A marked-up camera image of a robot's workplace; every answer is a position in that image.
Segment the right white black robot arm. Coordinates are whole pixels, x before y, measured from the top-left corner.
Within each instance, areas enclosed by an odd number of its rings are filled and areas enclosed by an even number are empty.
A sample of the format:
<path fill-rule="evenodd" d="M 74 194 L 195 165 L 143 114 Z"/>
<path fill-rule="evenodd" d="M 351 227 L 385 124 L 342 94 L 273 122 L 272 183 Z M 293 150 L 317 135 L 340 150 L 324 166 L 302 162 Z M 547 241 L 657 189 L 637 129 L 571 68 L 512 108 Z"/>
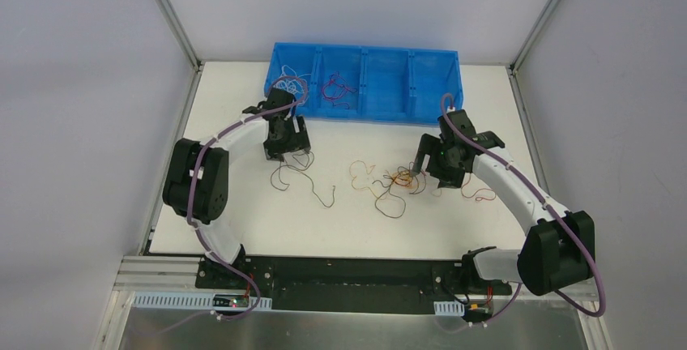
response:
<path fill-rule="evenodd" d="M 426 172 L 440 189 L 458 189 L 468 174 L 492 190 L 518 221 L 525 242 L 518 250 L 484 247 L 466 253 L 459 274 L 464 289 L 482 292 L 492 281 L 524 285 L 537 296 L 593 277 L 595 226 L 523 174 L 492 131 L 477 132 L 463 110 L 438 118 L 439 135 L 420 137 L 412 173 Z"/>

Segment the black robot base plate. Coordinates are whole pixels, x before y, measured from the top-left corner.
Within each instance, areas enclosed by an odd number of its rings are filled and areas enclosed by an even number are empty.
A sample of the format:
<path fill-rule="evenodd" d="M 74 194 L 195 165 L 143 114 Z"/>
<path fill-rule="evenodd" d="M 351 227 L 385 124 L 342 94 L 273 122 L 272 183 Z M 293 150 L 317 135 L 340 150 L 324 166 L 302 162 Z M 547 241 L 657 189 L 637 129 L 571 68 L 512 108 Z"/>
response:
<path fill-rule="evenodd" d="M 502 280 L 482 280 L 461 260 L 312 258 L 248 255 L 232 269 L 201 258 L 200 289 L 257 291 L 273 309 L 363 314 L 431 314 L 443 301 L 509 296 Z"/>

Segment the blue four-compartment plastic bin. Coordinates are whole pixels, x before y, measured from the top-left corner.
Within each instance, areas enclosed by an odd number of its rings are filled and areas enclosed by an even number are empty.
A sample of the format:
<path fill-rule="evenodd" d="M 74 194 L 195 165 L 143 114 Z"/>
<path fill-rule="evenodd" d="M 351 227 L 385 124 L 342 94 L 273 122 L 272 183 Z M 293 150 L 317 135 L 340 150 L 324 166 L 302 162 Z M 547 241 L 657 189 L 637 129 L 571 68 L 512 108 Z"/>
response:
<path fill-rule="evenodd" d="M 263 91 L 273 86 L 306 97 L 299 113 L 330 120 L 434 126 L 443 95 L 464 102 L 451 50 L 277 42 Z"/>

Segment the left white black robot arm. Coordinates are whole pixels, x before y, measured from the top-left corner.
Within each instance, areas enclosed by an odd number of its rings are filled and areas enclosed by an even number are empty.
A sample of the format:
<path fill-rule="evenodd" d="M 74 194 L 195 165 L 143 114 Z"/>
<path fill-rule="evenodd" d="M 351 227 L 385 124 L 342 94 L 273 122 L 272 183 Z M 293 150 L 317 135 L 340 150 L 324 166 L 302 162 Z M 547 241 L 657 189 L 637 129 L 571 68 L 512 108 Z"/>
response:
<path fill-rule="evenodd" d="M 299 100 L 272 87 L 265 100 L 241 111 L 228 127 L 204 139 L 182 138 L 173 146 L 162 190 L 166 206 L 186 220 L 203 248 L 203 256 L 218 264 L 215 276 L 226 288 L 239 288 L 247 267 L 237 261 L 242 243 L 221 216 L 229 201 L 230 167 L 249 150 L 261 147 L 268 161 L 283 163 L 288 154 L 311 149 L 305 119 L 297 114 Z"/>

